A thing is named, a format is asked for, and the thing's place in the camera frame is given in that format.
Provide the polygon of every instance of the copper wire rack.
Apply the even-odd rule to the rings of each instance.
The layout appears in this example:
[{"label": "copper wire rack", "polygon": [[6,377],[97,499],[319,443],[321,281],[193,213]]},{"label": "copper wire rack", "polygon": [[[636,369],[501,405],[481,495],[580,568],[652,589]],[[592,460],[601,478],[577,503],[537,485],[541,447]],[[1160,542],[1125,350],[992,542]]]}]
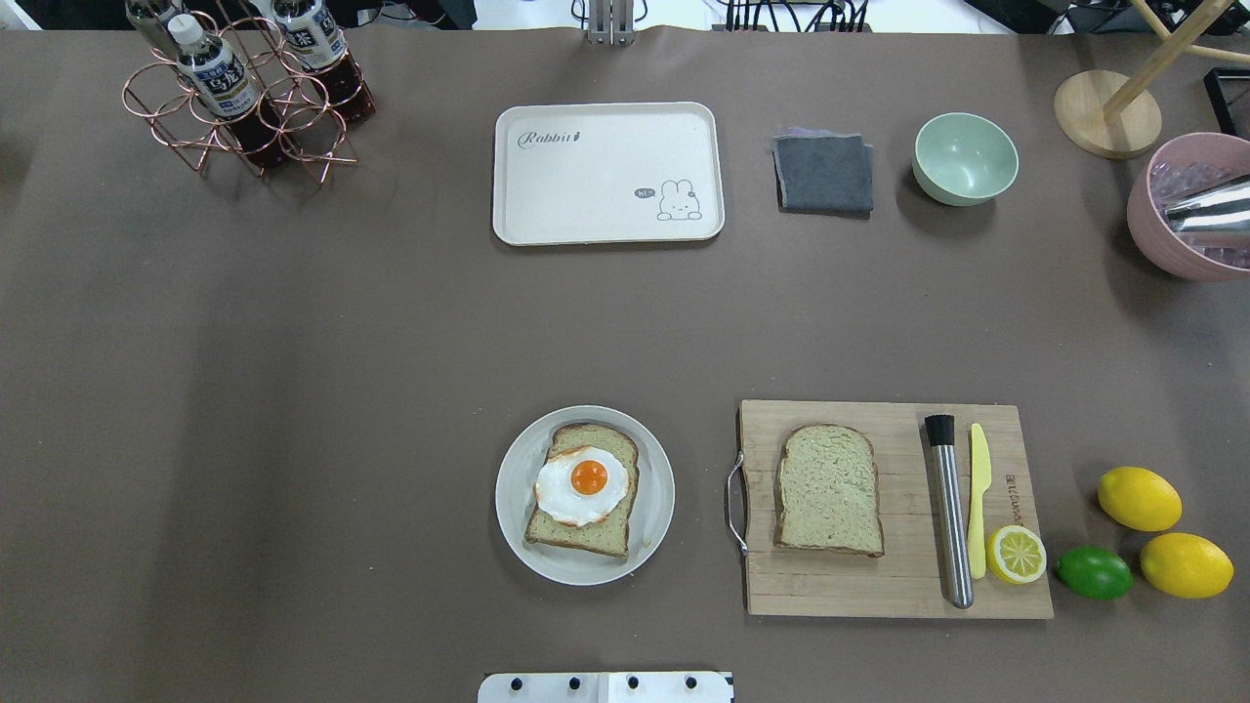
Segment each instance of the copper wire rack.
[{"label": "copper wire rack", "polygon": [[[216,0],[216,5],[221,16],[229,19],[222,0]],[[260,91],[268,96],[279,124],[269,124],[270,120],[265,119],[260,109],[262,100],[234,118],[214,115],[196,98],[195,86],[178,70],[174,58],[155,48],[151,49],[155,61],[126,79],[121,91],[122,106],[148,124],[158,144],[170,149],[198,174],[205,173],[214,154],[230,154],[252,175],[262,178],[270,169],[252,164],[248,156],[269,149],[276,140],[288,160],[300,164],[320,188],[329,180],[332,166],[359,161],[348,138],[348,124],[336,108],[355,99],[360,91],[365,91],[371,101],[369,86],[361,80],[351,95],[331,103],[321,80],[330,68],[306,70],[288,49],[276,23],[252,16],[242,0],[236,5],[244,11],[244,19],[224,26],[205,13],[188,14],[204,26],[205,33],[230,41],[259,81]],[[355,63],[350,50],[344,60]],[[252,114],[274,130],[274,136],[261,146],[245,150],[229,125]]]}]

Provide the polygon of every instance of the wooden cutting board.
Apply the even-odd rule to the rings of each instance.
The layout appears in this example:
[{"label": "wooden cutting board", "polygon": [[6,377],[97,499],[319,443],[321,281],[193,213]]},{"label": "wooden cutting board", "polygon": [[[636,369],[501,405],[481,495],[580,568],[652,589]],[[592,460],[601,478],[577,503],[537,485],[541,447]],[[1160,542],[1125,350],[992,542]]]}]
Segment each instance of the wooden cutting board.
[{"label": "wooden cutting board", "polygon": [[[866,618],[1049,619],[1055,615],[1046,578],[1026,585],[992,573],[972,582],[972,607],[960,610],[942,594],[934,480],[926,463],[924,418],[955,417],[960,498],[968,517],[969,427],[985,429],[994,480],[985,492],[985,534],[1020,524],[1038,534],[1020,413],[1014,405],[816,403],[742,400],[739,438],[746,477],[746,609],[754,615]],[[885,555],[791,552],[772,544],[774,488],[781,445],[794,429],[816,423],[855,428],[872,443],[881,490]]]}]

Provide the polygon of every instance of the fried egg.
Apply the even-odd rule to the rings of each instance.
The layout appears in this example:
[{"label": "fried egg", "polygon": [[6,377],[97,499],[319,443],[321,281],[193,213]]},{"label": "fried egg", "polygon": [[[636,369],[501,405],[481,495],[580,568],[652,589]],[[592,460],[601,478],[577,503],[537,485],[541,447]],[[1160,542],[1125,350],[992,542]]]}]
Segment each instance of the fried egg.
[{"label": "fried egg", "polygon": [[539,508],[558,523],[601,523],[629,493],[629,472],[611,453],[595,447],[561,452],[542,464],[534,483]]}]

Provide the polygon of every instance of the knife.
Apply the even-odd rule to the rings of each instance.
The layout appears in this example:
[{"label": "knife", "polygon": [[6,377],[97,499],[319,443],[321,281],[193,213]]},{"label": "knife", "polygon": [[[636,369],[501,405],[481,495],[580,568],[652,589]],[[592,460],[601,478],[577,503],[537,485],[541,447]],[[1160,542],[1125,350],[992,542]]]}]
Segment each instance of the knife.
[{"label": "knife", "polygon": [[929,415],[925,432],[934,464],[938,467],[938,485],[941,500],[938,512],[945,534],[946,597],[956,608],[972,607],[972,575],[968,569],[968,542],[964,540],[964,514],[959,504],[959,464],[955,462],[955,418]]},{"label": "knife", "polygon": [[968,567],[972,578],[985,575],[985,512],[981,498],[990,488],[990,445],[985,430],[972,423],[972,497],[968,502]]}]

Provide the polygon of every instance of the folded napkin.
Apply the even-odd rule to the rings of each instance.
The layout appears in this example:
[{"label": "folded napkin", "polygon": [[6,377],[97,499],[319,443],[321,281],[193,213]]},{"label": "folded napkin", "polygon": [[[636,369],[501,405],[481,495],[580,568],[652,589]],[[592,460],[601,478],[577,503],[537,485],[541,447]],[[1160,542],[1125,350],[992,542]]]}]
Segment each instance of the folded napkin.
[{"label": "folded napkin", "polygon": [[794,128],[772,138],[781,209],[872,211],[872,145],[860,134]]}]

